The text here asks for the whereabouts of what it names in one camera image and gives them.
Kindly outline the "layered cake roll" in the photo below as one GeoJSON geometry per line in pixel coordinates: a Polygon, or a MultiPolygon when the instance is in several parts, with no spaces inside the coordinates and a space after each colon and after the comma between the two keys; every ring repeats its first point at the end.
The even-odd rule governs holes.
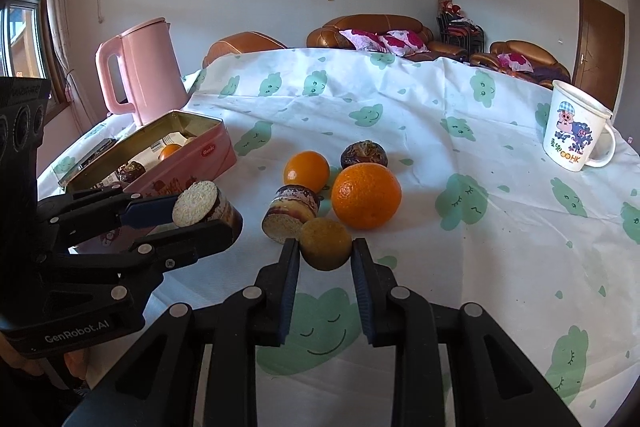
{"type": "Polygon", "coordinates": [[[318,216],[319,197],[298,184],[279,188],[262,219],[262,231],[279,244],[298,239],[303,225],[318,216]]]}

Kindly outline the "dark chocolate round cake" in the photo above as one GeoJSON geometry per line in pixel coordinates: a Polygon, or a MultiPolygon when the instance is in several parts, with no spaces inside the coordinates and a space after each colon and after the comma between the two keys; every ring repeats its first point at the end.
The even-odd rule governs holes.
{"type": "Polygon", "coordinates": [[[145,167],[140,162],[132,160],[118,167],[115,176],[120,183],[129,184],[139,179],[140,176],[144,176],[145,173],[145,167]]]}

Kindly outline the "dark round pastry back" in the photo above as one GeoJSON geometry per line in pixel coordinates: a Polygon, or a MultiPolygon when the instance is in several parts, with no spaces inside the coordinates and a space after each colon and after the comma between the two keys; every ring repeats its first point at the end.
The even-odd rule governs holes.
{"type": "Polygon", "coordinates": [[[387,167],[388,158],[384,147],[371,140],[363,140],[349,144],[341,153],[341,167],[343,169],[363,162],[373,162],[373,164],[387,167]]]}

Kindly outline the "stacked dark chairs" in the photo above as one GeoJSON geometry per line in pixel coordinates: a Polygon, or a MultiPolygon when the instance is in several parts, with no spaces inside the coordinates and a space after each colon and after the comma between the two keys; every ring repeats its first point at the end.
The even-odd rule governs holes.
{"type": "Polygon", "coordinates": [[[442,42],[463,48],[467,54],[484,51],[484,29],[463,15],[459,5],[442,2],[436,20],[442,42]]]}

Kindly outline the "small brown longan fruit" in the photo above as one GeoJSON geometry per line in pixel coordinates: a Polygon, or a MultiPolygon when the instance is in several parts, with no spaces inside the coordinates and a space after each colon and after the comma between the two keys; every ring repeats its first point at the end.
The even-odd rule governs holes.
{"type": "Polygon", "coordinates": [[[314,218],[300,229],[299,245],[308,265],[319,271],[332,271],[349,259],[352,236],[340,222],[314,218]]]}

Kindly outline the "small orange back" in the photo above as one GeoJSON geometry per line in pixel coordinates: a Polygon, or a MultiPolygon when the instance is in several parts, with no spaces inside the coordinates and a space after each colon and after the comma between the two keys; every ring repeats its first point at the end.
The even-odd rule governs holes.
{"type": "Polygon", "coordinates": [[[283,169],[283,183],[295,184],[320,193],[330,177],[330,166],[321,154],[303,150],[292,156],[283,169]]]}

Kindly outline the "layered cake white top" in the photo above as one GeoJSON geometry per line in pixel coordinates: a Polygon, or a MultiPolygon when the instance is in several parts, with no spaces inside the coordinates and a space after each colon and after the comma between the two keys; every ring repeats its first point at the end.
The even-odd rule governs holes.
{"type": "Polygon", "coordinates": [[[238,239],[243,228],[241,213],[213,181],[198,181],[183,191],[172,208],[171,218],[178,228],[220,221],[231,228],[233,242],[238,239]]]}

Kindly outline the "large orange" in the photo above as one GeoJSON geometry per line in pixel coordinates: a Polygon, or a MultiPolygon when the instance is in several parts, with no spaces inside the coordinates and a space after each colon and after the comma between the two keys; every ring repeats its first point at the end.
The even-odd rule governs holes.
{"type": "Polygon", "coordinates": [[[342,170],[334,180],[331,205],[343,225],[374,230],[395,216],[402,199],[400,183],[390,169],[363,162],[342,170]]]}

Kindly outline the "small orange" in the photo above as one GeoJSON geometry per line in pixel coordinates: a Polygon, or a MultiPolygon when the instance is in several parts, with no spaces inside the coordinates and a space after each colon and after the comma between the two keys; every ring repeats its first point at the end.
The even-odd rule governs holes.
{"type": "Polygon", "coordinates": [[[160,155],[158,155],[158,159],[160,161],[163,161],[181,149],[182,149],[182,146],[179,144],[176,144],[176,143],[168,144],[160,150],[160,155]]]}
{"type": "Polygon", "coordinates": [[[295,184],[320,193],[330,177],[330,166],[321,154],[303,150],[292,156],[283,169],[283,183],[295,184]]]}

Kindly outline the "pink metal tin box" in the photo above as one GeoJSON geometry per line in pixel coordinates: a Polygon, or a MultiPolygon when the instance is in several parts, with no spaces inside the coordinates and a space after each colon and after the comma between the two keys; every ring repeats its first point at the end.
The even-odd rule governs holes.
{"type": "MultiPolygon", "coordinates": [[[[66,193],[79,196],[81,190],[109,188],[118,184],[127,194],[143,197],[178,195],[193,183],[214,181],[236,163],[229,132],[220,119],[173,110],[119,141],[74,174],[66,193]]],[[[215,219],[231,225],[234,239],[242,228],[241,215],[230,202],[222,202],[215,219]]],[[[137,239],[145,239],[162,225],[108,225],[104,220],[85,220],[88,225],[64,225],[70,235],[70,247],[79,254],[113,254],[124,251],[137,239]],[[98,225],[107,229],[98,231],[98,225]]]]}

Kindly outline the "window with frame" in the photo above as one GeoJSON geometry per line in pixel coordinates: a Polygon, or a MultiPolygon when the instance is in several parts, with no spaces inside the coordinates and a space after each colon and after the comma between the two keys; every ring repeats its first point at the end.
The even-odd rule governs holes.
{"type": "Polygon", "coordinates": [[[1,74],[46,78],[44,0],[6,0],[1,8],[1,74]]]}

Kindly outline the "brown leather chair back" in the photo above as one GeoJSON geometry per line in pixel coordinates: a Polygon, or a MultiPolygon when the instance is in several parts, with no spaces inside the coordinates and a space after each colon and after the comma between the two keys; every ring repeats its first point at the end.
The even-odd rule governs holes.
{"type": "Polygon", "coordinates": [[[206,68],[217,58],[228,54],[247,54],[278,49],[285,49],[285,45],[261,32],[243,31],[214,42],[203,58],[202,67],[206,68]]]}

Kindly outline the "beige curtain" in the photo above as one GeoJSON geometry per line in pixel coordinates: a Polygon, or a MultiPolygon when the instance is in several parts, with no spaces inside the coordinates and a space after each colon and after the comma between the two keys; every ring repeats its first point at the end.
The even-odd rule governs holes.
{"type": "Polygon", "coordinates": [[[81,132],[85,132],[96,123],[96,115],[84,88],[76,79],[67,0],[46,0],[46,5],[55,61],[62,72],[65,100],[70,104],[76,126],[81,132]]]}

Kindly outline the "printed paper in tin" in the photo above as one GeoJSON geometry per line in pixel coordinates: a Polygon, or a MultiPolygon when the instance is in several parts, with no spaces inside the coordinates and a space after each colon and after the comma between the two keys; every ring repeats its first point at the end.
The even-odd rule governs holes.
{"type": "MultiPolygon", "coordinates": [[[[152,143],[150,146],[132,156],[129,161],[137,161],[140,162],[145,167],[146,173],[149,173],[154,167],[156,167],[160,160],[158,159],[158,155],[160,155],[160,150],[171,143],[176,143],[181,145],[182,147],[189,144],[191,141],[195,139],[194,135],[185,134],[181,132],[170,132],[166,134],[162,139],[159,139],[152,143]]],[[[118,184],[119,186],[126,186],[128,184],[120,183],[115,176],[116,169],[106,176],[102,181],[94,184],[94,187],[107,187],[110,185],[118,184]]]]}

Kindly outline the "small orange front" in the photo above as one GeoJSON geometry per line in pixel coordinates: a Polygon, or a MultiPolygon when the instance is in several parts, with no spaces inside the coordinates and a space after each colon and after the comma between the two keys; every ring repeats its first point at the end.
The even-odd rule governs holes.
{"type": "Polygon", "coordinates": [[[160,161],[163,161],[181,149],[182,149],[182,146],[179,144],[176,144],[176,143],[168,144],[160,150],[160,155],[158,155],[158,159],[160,161]]]}

